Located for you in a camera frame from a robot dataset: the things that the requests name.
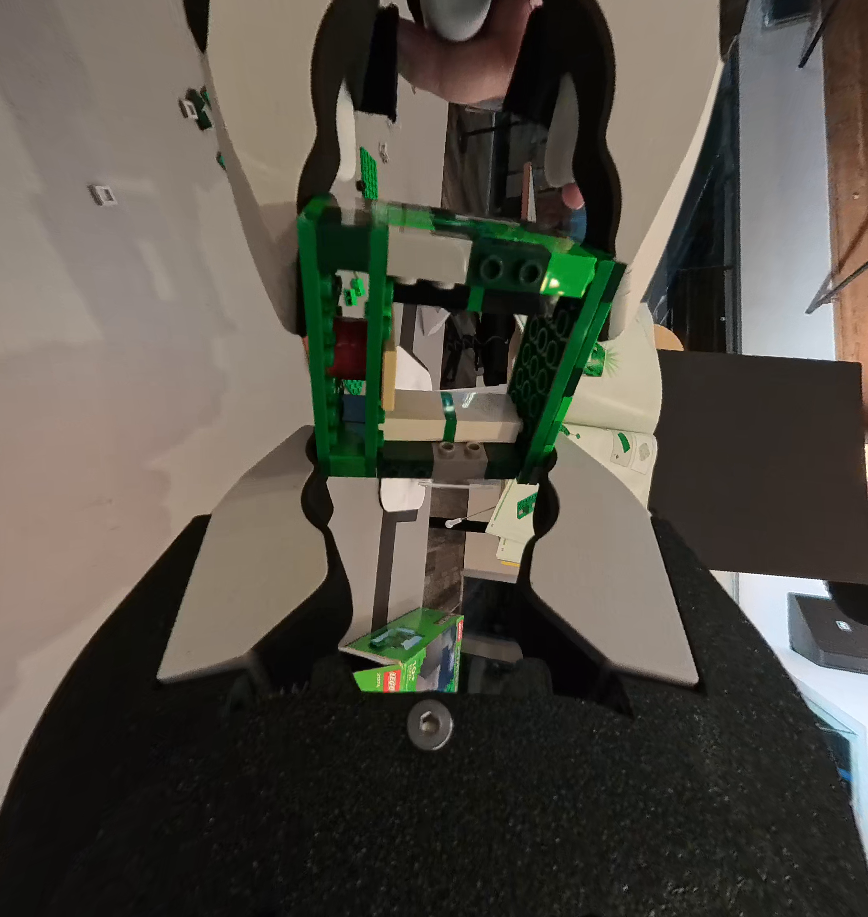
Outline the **pile of loose lego pieces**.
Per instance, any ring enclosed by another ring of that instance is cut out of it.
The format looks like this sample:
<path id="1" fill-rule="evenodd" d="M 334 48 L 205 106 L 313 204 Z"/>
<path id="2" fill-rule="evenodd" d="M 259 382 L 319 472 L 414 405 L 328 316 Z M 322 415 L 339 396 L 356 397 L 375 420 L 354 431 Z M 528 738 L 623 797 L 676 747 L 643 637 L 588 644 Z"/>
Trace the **pile of loose lego pieces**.
<path id="1" fill-rule="evenodd" d="M 211 100 L 205 86 L 199 89 L 189 88 L 178 102 L 183 116 L 193 121 L 199 131 L 206 132 L 214 128 L 211 119 Z"/>

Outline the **hollow green lego block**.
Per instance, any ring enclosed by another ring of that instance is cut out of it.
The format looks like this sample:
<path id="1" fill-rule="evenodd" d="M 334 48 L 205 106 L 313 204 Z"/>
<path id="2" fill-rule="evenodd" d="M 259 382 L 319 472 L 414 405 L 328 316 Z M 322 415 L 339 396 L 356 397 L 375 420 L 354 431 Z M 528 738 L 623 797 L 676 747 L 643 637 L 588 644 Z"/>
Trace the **hollow green lego block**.
<path id="1" fill-rule="evenodd" d="M 536 483 L 625 267 L 531 224 L 314 198 L 298 217 L 313 441 L 328 477 Z M 526 317 L 500 432 L 471 432 L 457 396 L 424 410 L 394 391 L 394 304 Z"/>

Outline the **person's left hand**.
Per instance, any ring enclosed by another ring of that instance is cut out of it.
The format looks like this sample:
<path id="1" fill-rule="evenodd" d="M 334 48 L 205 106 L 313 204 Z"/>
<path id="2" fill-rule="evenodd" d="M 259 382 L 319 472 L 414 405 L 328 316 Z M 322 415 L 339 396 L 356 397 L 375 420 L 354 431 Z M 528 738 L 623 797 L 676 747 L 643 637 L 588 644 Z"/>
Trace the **person's left hand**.
<path id="1" fill-rule="evenodd" d="M 509 88 L 531 17 L 540 1 L 490 1 L 481 31 L 471 40 L 444 40 L 421 15 L 400 17 L 395 31 L 398 74 L 414 90 L 447 103 L 488 107 Z"/>

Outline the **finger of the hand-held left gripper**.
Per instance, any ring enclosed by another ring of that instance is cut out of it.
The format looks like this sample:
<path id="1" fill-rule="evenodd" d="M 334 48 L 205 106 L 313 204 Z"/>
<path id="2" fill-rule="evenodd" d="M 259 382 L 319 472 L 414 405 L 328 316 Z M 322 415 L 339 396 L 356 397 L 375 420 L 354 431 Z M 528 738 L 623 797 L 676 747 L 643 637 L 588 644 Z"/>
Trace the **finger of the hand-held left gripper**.
<path id="1" fill-rule="evenodd" d="M 642 295 L 679 211 L 723 62 L 719 2 L 543 2 L 509 84 L 509 112 L 541 124 L 550 183 L 573 182 L 585 244 Z"/>
<path id="2" fill-rule="evenodd" d="M 297 219 L 357 200 L 359 111 L 394 100 L 394 6 L 213 1 L 204 52 L 246 242 L 285 331 L 305 337 Z"/>

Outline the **black case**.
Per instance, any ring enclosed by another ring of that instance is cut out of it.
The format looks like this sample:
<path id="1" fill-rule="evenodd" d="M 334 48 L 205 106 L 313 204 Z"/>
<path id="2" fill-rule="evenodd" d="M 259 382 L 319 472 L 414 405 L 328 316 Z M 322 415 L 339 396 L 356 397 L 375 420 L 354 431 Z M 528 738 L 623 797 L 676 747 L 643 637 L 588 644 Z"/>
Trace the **black case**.
<path id="1" fill-rule="evenodd" d="M 789 593 L 790 648 L 821 668 L 868 675 L 868 626 L 845 616 L 829 598 Z"/>

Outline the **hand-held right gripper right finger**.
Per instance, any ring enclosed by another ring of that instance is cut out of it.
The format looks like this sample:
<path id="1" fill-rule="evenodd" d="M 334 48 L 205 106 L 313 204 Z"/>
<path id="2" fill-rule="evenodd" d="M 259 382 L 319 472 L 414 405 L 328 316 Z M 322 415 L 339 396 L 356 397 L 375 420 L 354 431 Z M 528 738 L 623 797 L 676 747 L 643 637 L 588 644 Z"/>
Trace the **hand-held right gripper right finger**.
<path id="1" fill-rule="evenodd" d="M 518 644 L 557 687 L 627 675 L 693 690 L 700 675 L 646 508 L 566 439 L 541 476 L 518 589 Z"/>

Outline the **white mounting plate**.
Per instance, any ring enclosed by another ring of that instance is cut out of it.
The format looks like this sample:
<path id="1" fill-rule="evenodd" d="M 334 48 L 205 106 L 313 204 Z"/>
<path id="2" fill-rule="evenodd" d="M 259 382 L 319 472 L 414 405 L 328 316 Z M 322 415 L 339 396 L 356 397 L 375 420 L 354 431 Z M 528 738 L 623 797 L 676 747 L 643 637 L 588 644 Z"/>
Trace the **white mounting plate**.
<path id="1" fill-rule="evenodd" d="M 380 480 L 380 502 L 385 512 L 416 512 L 423 506 L 427 495 L 428 488 L 421 480 L 408 478 Z"/>

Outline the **black flat panel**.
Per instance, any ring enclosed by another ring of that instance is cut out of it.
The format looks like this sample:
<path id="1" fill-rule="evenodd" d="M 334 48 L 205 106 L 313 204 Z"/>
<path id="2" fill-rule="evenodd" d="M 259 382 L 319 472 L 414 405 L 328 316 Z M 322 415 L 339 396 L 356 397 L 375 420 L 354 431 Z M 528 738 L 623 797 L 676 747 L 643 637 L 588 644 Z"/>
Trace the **black flat panel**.
<path id="1" fill-rule="evenodd" d="M 861 366 L 658 359 L 652 514 L 710 569 L 868 584 Z"/>

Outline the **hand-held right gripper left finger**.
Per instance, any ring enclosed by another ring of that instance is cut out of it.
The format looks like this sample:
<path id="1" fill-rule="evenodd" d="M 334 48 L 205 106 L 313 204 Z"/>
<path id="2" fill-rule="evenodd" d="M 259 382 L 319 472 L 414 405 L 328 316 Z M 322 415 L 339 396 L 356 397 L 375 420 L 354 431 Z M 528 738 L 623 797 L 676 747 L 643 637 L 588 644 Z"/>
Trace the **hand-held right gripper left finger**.
<path id="1" fill-rule="evenodd" d="M 258 684 L 305 684 L 351 625 L 334 506 L 303 426 L 250 469 L 207 524 L 161 660 L 178 682 L 248 671 Z"/>

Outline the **green cardboard lego box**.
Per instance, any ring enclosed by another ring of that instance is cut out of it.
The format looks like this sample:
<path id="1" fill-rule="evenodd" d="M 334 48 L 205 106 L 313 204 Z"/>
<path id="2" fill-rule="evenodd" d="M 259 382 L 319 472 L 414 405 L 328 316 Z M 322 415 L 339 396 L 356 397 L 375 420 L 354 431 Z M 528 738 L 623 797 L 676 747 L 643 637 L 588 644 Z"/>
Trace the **green cardboard lego box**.
<path id="1" fill-rule="evenodd" d="M 419 607 L 339 648 L 364 693 L 455 693 L 464 617 Z"/>

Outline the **white instruction booklet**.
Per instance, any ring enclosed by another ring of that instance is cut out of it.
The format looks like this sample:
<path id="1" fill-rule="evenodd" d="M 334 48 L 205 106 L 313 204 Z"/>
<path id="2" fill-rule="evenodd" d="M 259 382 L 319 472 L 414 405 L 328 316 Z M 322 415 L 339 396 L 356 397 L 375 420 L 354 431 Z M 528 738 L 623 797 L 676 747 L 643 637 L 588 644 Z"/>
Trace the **white instruction booklet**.
<path id="1" fill-rule="evenodd" d="M 662 382 L 655 324 L 646 304 L 619 336 L 600 344 L 588 368 L 600 374 L 582 375 L 557 443 L 568 442 L 595 459 L 648 510 Z M 505 484 L 482 535 L 490 539 L 494 556 L 486 562 L 487 579 L 516 581 L 523 549 L 534 533 L 537 494 L 535 483 Z"/>

